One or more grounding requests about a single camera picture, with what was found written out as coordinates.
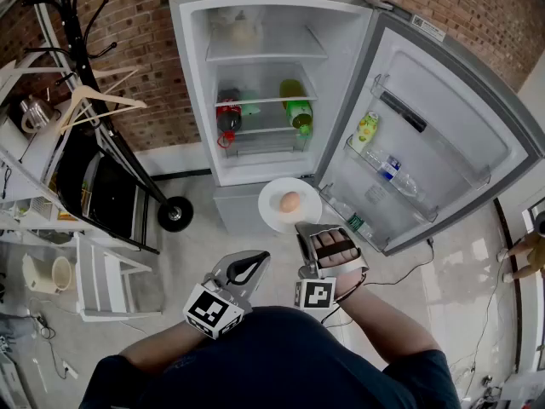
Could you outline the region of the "cream mug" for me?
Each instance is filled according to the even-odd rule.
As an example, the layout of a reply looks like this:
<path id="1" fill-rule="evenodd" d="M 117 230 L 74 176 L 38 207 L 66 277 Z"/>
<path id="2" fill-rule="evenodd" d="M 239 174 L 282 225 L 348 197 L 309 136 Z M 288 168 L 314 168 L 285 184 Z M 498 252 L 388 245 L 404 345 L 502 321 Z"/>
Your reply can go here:
<path id="1" fill-rule="evenodd" d="M 58 295 L 77 287 L 75 265 L 64 256 L 45 262 L 25 254 L 22 271 L 27 287 L 34 292 Z"/>

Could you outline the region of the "person's right forearm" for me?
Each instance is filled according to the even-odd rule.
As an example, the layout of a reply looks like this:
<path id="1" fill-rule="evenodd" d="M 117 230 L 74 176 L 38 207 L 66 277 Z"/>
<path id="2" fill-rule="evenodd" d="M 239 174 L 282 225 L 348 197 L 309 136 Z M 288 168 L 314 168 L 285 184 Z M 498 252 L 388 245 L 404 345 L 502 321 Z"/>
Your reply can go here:
<path id="1" fill-rule="evenodd" d="M 369 291 L 358 271 L 336 278 L 336 300 L 388 364 L 439 345 L 419 323 Z"/>

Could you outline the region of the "clear water bottle blue label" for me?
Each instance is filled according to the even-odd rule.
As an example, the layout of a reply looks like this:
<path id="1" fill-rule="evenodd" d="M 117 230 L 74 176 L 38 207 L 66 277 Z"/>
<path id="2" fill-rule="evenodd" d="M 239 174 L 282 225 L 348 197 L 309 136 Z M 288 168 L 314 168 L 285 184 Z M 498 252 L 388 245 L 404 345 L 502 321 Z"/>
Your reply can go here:
<path id="1" fill-rule="evenodd" d="M 392 155 L 376 148 L 368 148 L 363 158 L 377 173 L 396 187 L 404 196 L 422 202 L 426 194 L 415 180 L 402 169 L 402 164 Z"/>

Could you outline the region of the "white step stool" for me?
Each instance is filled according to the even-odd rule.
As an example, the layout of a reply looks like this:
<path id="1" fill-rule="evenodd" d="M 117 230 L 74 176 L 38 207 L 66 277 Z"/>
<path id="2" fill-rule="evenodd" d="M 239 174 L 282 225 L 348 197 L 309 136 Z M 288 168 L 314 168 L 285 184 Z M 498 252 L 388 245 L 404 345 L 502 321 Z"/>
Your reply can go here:
<path id="1" fill-rule="evenodd" d="M 76 233 L 77 310 L 85 322 L 128 321 L 159 316 L 136 307 L 129 277 L 152 268 Z"/>

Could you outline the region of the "person's right hand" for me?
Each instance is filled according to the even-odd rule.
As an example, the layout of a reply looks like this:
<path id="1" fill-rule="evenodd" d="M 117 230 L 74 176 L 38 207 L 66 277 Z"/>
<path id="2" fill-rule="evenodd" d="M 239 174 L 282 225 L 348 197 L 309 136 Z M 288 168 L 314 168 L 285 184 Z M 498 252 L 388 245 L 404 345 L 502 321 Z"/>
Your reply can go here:
<path id="1" fill-rule="evenodd" d="M 338 231 L 322 232 L 312 237 L 312 242 L 316 250 L 323 248 L 324 246 L 334 245 L 345 241 L 345 237 Z M 356 248 L 340 251 L 330 256 L 325 256 L 319 259 L 322 268 L 335 267 L 342 265 L 345 262 L 350 262 L 359 256 L 359 252 Z"/>

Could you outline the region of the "steel kettle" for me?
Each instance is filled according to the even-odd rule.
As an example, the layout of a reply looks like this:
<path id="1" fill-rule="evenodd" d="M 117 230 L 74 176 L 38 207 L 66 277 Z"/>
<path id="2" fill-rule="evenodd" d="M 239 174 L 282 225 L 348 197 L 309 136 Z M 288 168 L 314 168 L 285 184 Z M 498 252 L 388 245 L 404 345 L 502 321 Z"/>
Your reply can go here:
<path id="1" fill-rule="evenodd" d="M 56 110 L 45 100 L 29 95 L 19 104 L 21 128 L 28 134 L 44 130 L 56 118 Z"/>

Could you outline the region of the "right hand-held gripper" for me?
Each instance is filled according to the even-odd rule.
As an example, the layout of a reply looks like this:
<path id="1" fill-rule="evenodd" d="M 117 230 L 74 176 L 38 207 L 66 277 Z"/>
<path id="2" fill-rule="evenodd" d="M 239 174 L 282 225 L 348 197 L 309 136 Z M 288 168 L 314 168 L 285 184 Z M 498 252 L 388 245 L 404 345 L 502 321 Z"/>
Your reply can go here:
<path id="1" fill-rule="evenodd" d="M 301 310 L 328 310 L 333 307 L 336 300 L 336 278 L 352 271 L 361 273 L 361 282 L 365 279 L 365 273 L 369 267 L 358 248 L 350 238 L 346 230 L 337 224 L 314 224 L 298 222 L 295 225 L 296 237 L 300 247 L 303 266 L 299 269 L 300 280 L 295 284 L 294 304 Z M 312 237 L 320 233 L 338 231 L 346 239 L 344 242 L 330 246 L 324 246 L 316 250 Z M 319 259 L 340 251 L 356 248 L 359 256 L 342 265 L 322 268 Z"/>

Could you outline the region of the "yellow drink bottle green label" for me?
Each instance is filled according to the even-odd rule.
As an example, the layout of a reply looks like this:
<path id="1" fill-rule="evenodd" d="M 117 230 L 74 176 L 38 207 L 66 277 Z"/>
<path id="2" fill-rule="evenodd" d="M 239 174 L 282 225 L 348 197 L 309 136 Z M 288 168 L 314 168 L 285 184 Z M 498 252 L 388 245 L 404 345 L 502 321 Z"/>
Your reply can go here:
<path id="1" fill-rule="evenodd" d="M 286 117 L 291 127 L 299 132 L 299 137 L 308 139 L 313 130 L 313 110 L 307 99 L 307 92 L 296 79 L 285 79 L 279 87 L 279 95 Z"/>

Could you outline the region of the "brown egg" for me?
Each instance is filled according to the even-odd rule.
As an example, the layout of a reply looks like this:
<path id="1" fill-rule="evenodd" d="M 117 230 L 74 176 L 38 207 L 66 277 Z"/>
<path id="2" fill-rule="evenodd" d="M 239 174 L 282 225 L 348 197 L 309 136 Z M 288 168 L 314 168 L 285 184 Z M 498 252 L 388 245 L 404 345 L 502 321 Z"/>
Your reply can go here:
<path id="1" fill-rule="evenodd" d="M 294 191 L 286 193 L 279 202 L 279 209 L 282 213 L 291 213 L 299 208 L 301 204 L 300 194 Z"/>

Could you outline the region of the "small yellow juice bottle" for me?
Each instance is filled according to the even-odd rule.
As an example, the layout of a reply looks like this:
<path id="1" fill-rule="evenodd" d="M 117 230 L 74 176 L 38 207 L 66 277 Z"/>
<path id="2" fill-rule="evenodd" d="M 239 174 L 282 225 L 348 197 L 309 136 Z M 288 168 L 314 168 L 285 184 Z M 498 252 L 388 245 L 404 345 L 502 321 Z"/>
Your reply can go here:
<path id="1" fill-rule="evenodd" d="M 351 147 L 357 152 L 362 150 L 372 141 L 378 130 L 380 117 L 373 111 L 368 111 L 363 118 L 359 120 L 356 130 L 350 138 Z"/>

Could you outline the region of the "person's dark shirt torso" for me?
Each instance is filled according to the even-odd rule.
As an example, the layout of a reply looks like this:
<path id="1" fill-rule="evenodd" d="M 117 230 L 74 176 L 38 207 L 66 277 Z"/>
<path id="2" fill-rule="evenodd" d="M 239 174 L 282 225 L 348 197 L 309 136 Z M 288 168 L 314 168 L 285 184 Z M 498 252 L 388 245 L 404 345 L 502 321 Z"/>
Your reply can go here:
<path id="1" fill-rule="evenodd" d="M 378 369 L 293 308 L 256 308 L 151 375 L 101 360 L 79 409 L 461 409 L 445 355 Z"/>

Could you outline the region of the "translucent plastic food bag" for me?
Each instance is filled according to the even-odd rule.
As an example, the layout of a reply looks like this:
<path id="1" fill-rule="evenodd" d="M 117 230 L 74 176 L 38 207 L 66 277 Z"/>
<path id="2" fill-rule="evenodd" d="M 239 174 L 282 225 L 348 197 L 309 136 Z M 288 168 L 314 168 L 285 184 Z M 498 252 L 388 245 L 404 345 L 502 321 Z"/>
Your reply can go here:
<path id="1" fill-rule="evenodd" d="M 230 6 L 212 9 L 212 25 L 236 44 L 250 46 L 263 40 L 266 8 L 261 5 Z"/>

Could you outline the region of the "white shelf unit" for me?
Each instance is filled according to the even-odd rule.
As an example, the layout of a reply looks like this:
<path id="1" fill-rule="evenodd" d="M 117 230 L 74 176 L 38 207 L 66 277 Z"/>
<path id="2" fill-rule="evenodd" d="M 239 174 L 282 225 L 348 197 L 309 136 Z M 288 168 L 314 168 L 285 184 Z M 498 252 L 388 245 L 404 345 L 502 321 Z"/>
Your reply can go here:
<path id="1" fill-rule="evenodd" d="M 34 136 L 8 137 L 0 126 L 0 230 L 20 231 L 21 235 L 3 236 L 5 241 L 27 245 L 50 245 L 37 235 L 38 230 L 58 232 L 87 231 L 90 238 L 106 247 L 139 247 L 116 239 L 106 231 L 78 218 L 60 220 L 65 207 L 49 181 L 67 139 L 60 138 L 60 122 L 48 125 Z"/>

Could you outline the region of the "light wooden clothes hanger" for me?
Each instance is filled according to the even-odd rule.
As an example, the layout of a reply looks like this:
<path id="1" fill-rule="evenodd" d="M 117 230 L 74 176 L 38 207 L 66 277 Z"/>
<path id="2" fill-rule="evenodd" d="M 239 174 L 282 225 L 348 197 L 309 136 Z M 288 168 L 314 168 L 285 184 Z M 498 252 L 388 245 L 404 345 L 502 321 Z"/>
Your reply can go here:
<path id="1" fill-rule="evenodd" d="M 97 100 L 97 101 L 111 102 L 111 103 L 115 103 L 119 105 L 125 105 L 125 108 L 107 111 L 107 112 L 95 115 L 92 118 L 86 118 L 86 119 L 79 119 L 79 117 L 83 115 L 83 112 L 81 112 L 74 118 L 74 120 L 72 120 L 73 114 L 80 108 L 81 103 L 83 101 L 89 101 L 89 100 Z M 69 130 L 70 128 L 76 125 L 85 124 L 89 121 L 98 120 L 99 118 L 104 118 L 104 117 L 118 114 L 121 112 L 127 112 L 127 111 L 131 111 L 135 109 L 144 109 L 144 108 L 147 108 L 147 104 L 144 101 L 133 100 L 133 99 L 125 98 L 121 96 L 103 94 L 90 88 L 87 85 L 82 85 L 77 87 L 72 92 L 70 105 L 66 109 L 62 118 L 60 119 L 60 122 L 63 124 L 63 126 L 60 128 L 59 132 L 61 135 L 63 135 L 67 130 Z"/>
<path id="2" fill-rule="evenodd" d="M 96 78 L 106 78 L 113 75 L 128 73 L 127 78 L 138 72 L 141 66 L 126 66 L 114 70 L 99 71 L 93 70 Z M 23 64 L 16 65 L 15 60 L 9 62 L 6 66 L 0 69 L 0 97 L 5 96 L 14 87 L 19 78 L 26 74 L 40 73 L 61 73 L 67 72 L 67 67 L 30 67 Z"/>

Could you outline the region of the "grey refrigerator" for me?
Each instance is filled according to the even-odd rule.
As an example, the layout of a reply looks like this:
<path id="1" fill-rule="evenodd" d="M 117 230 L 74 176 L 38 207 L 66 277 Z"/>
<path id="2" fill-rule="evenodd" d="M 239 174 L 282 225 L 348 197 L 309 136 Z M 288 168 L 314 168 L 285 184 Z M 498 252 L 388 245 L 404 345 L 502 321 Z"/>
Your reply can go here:
<path id="1" fill-rule="evenodd" d="M 263 40 L 234 43 L 212 9 L 266 8 Z M 271 181 L 292 177 L 316 189 L 318 222 L 342 225 L 392 255 L 456 224 L 510 188 L 545 158 L 545 131 L 519 97 L 437 21 L 394 0 L 170 0 L 186 85 L 227 231 L 273 230 L 258 198 Z M 291 127 L 279 95 L 296 79 L 313 110 L 308 139 Z M 228 149 L 218 146 L 218 92 L 254 90 L 261 112 L 242 117 Z M 379 97 L 387 91 L 418 113 L 418 133 Z M 378 130 L 362 150 L 380 149 L 425 192 L 404 196 L 350 145 L 368 111 Z M 367 240 L 332 207 L 351 206 L 374 231 Z"/>

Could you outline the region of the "person's left forearm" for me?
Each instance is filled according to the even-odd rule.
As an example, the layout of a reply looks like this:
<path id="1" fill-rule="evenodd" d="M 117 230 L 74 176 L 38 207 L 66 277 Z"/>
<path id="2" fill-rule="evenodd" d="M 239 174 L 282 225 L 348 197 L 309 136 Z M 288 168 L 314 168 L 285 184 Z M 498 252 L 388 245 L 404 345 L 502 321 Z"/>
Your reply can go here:
<path id="1" fill-rule="evenodd" d="M 144 377 L 159 377 L 167 372 L 196 372 L 218 374 L 225 362 L 217 359 L 217 353 L 208 353 L 207 348 L 224 351 L 238 331 L 231 331 L 218 340 L 211 340 L 187 321 L 148 336 L 129 345 L 115 356 L 124 369 Z"/>

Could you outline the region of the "black flat box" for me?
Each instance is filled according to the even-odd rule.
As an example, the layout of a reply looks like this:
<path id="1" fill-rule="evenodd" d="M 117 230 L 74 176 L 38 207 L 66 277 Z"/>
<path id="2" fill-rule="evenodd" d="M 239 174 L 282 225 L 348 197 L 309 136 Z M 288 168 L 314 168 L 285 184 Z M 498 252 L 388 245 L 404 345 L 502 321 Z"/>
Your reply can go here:
<path id="1" fill-rule="evenodd" d="M 395 95 L 387 91 L 380 94 L 379 99 L 395 111 L 405 122 L 413 127 L 418 133 L 422 133 L 427 128 L 427 122 L 412 108 L 408 107 Z"/>

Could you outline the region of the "clear water bottle green label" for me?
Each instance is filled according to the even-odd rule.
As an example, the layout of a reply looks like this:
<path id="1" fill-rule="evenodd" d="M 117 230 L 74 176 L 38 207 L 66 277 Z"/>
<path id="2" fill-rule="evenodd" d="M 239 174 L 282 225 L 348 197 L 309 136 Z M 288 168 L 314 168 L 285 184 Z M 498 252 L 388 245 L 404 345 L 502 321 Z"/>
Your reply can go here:
<path id="1" fill-rule="evenodd" d="M 358 233 L 367 240 L 374 238 L 374 231 L 371 226 L 351 206 L 335 198 L 332 198 L 330 203 L 355 233 Z"/>

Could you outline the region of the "cola bottle red label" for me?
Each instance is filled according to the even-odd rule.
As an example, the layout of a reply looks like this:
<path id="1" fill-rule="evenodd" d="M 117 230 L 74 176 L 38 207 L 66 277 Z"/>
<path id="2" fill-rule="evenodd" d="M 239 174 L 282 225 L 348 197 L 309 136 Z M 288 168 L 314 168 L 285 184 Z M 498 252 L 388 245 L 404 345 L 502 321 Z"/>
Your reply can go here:
<path id="1" fill-rule="evenodd" d="M 235 133 L 242 125 L 242 108 L 239 104 L 232 104 L 240 99 L 240 91 L 236 88 L 223 89 L 218 92 L 217 101 L 228 102 L 228 105 L 216 108 L 216 124 L 219 131 L 217 144 L 228 149 L 235 140 Z"/>

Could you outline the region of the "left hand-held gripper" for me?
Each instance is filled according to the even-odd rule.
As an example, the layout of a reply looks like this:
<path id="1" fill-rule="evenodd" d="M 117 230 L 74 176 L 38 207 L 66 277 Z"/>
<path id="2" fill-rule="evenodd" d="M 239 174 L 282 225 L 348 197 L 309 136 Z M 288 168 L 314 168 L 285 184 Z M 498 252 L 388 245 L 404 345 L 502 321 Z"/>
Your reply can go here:
<path id="1" fill-rule="evenodd" d="M 185 320 L 217 339 L 252 312 L 250 299 L 259 287 L 271 254 L 240 251 L 224 256 L 197 284 L 183 308 Z"/>

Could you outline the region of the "light green packet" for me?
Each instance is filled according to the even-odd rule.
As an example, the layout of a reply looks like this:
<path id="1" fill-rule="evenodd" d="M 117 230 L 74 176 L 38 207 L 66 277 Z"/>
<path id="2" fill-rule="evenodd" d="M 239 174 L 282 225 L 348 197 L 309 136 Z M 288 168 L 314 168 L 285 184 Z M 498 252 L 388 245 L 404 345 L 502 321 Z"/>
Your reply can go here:
<path id="1" fill-rule="evenodd" d="M 242 90 L 240 92 L 240 105 L 241 116 L 248 117 L 256 115 L 261 112 L 261 109 L 257 103 L 254 102 L 258 98 L 258 94 L 254 90 Z"/>

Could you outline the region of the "black oven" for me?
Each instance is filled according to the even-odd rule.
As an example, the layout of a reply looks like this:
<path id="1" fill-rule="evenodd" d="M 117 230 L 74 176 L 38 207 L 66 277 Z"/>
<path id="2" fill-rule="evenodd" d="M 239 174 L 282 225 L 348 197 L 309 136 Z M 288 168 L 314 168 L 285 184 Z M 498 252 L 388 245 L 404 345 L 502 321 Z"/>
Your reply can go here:
<path id="1" fill-rule="evenodd" d="M 144 239 L 134 240 L 137 180 L 98 145 L 66 144 L 58 163 L 56 192 L 68 212 L 114 239 L 156 252 Z"/>

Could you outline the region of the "white round plate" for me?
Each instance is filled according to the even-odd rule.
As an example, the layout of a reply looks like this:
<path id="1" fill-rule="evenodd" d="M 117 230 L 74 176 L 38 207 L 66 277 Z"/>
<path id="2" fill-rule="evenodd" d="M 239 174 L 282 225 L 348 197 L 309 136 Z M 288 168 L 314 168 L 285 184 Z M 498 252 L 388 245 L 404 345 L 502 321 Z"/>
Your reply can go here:
<path id="1" fill-rule="evenodd" d="M 291 213 L 282 213 L 280 199 L 288 192 L 297 192 L 301 197 L 299 208 Z M 314 187 L 303 180 L 285 177 L 269 182 L 260 192 L 258 209 L 263 221 L 280 233 L 296 233 L 298 222 L 317 223 L 322 216 L 322 200 Z"/>

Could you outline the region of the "black coat rack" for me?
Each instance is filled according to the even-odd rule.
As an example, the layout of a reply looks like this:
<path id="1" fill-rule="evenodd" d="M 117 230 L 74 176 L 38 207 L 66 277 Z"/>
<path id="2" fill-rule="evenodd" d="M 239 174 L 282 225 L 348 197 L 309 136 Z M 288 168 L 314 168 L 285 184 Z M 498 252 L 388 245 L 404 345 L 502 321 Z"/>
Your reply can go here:
<path id="1" fill-rule="evenodd" d="M 98 78 L 93 74 L 93 68 L 90 65 L 92 60 L 98 59 L 115 49 L 118 44 L 110 43 L 101 52 L 92 54 L 87 50 L 89 33 L 92 29 L 95 20 L 99 16 L 101 10 L 106 6 L 108 0 L 103 0 L 99 8 L 93 14 L 91 20 L 85 29 L 81 27 L 80 20 L 77 14 L 78 0 L 24 0 L 21 5 L 23 7 L 34 6 L 36 8 L 39 24 L 42 28 L 46 44 L 38 48 L 25 48 L 24 53 L 50 53 L 55 59 L 60 55 L 65 55 L 72 62 L 71 66 L 61 64 L 57 67 L 67 67 L 67 72 L 62 72 L 64 77 L 61 82 L 68 82 L 71 77 L 77 79 L 72 83 L 73 91 L 82 85 L 87 85 L 90 88 L 99 91 Z M 46 6 L 54 8 L 59 14 L 61 24 L 65 31 L 68 48 L 63 49 L 58 47 L 55 32 L 52 30 L 49 13 Z M 89 100 L 83 101 L 80 108 L 73 114 L 72 120 L 81 112 L 83 115 L 79 119 L 92 118 L 95 115 L 118 109 L 124 109 L 125 105 L 119 105 L 111 102 Z M 130 150 L 128 143 L 123 136 L 114 127 L 111 116 L 99 118 L 98 120 L 89 121 L 85 124 L 94 124 L 98 128 L 103 129 L 112 140 L 112 144 L 120 152 L 123 161 L 129 165 L 129 171 L 136 173 L 135 179 L 143 189 L 159 202 L 158 208 L 158 223 L 168 232 L 180 232 L 185 229 L 192 221 L 193 207 L 189 200 L 183 197 L 167 198 L 160 191 L 156 182 L 146 173 L 141 163 L 137 160 L 134 153 Z"/>

